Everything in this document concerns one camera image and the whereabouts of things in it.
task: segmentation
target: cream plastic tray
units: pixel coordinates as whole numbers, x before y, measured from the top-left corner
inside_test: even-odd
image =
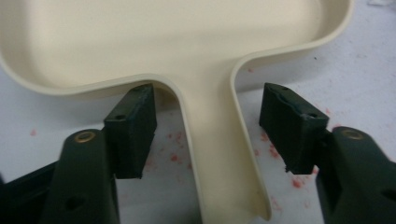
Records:
[[[352,0],[0,1],[0,63],[50,95],[98,97],[145,82],[172,92],[204,223],[248,223],[271,208],[235,76],[330,41],[351,9]]]

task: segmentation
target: molded plastic piece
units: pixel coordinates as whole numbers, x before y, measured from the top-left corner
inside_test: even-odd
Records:
[[[316,142],[326,134],[329,117],[294,91],[265,83],[260,126],[295,175],[310,175]]]
[[[114,150],[118,179],[142,177],[156,128],[154,88],[150,84],[128,91],[105,118],[106,141]]]
[[[0,223],[38,223],[57,162],[9,183],[0,176]]]
[[[105,136],[99,130],[70,135],[64,141],[39,223],[116,224],[118,212]]]
[[[234,89],[244,67],[296,57],[344,30],[352,0],[0,1],[0,64],[50,95],[145,82],[180,102],[204,223],[269,219]]]

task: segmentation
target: brass rivet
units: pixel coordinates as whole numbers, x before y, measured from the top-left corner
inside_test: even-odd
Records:
[[[346,129],[342,131],[342,134],[350,139],[354,139],[354,140],[361,140],[363,139],[363,135],[361,133],[358,133],[356,131],[350,130],[350,129]]]
[[[93,132],[83,132],[76,135],[75,141],[78,143],[85,143],[91,141],[94,137],[95,133]]]

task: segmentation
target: red speck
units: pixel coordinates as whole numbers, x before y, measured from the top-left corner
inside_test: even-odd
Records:
[[[305,176],[295,175],[291,178],[291,183],[294,188],[300,189],[305,185],[305,181],[309,179],[310,179],[309,175],[305,175]]]
[[[262,133],[262,141],[263,142],[268,142],[269,141],[267,133]]]
[[[176,155],[175,153],[171,154],[171,161],[177,162],[178,164],[183,164],[183,161],[181,160],[181,158]]]
[[[180,140],[181,140],[181,132],[177,134],[176,136],[176,141],[178,144],[180,144]]]
[[[301,188],[302,183],[296,179],[293,179],[293,186],[297,189]]]
[[[319,172],[318,167],[315,167],[314,170],[312,171],[312,174],[317,175]]]
[[[275,211],[282,211],[282,207],[279,205],[276,198],[273,196],[271,196],[271,203]]]
[[[310,208],[311,207],[311,202],[310,201],[305,201],[304,202],[304,207],[305,208]]]
[[[272,158],[275,158],[275,159],[279,158],[279,153],[276,151],[276,148],[274,147],[274,145],[271,144],[269,151],[270,151],[270,155]]]
[[[37,131],[35,129],[32,129],[32,131],[30,131],[30,136],[36,136],[37,135]]]
[[[171,161],[177,161],[177,160],[178,160],[178,156],[176,154],[172,154]]]
[[[145,171],[149,172],[157,169],[157,164],[151,156],[148,156],[145,163]]]

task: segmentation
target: plastic part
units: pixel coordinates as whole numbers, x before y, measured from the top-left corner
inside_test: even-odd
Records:
[[[141,178],[157,128],[154,88],[136,87],[105,118],[106,141],[117,178]]]
[[[0,64],[51,95],[103,96],[148,81],[173,92],[204,223],[247,223],[271,209],[234,78],[330,41],[351,11],[351,0],[1,1]]]
[[[260,126],[295,175],[310,175],[315,147],[326,134],[329,117],[294,91],[265,83]]]
[[[318,196],[326,224],[395,223],[396,169],[367,133],[332,130],[322,149]]]
[[[56,162],[9,183],[0,176],[0,223],[38,223]]]
[[[70,135],[64,141],[39,223],[117,224],[118,212],[103,133],[85,130]]]

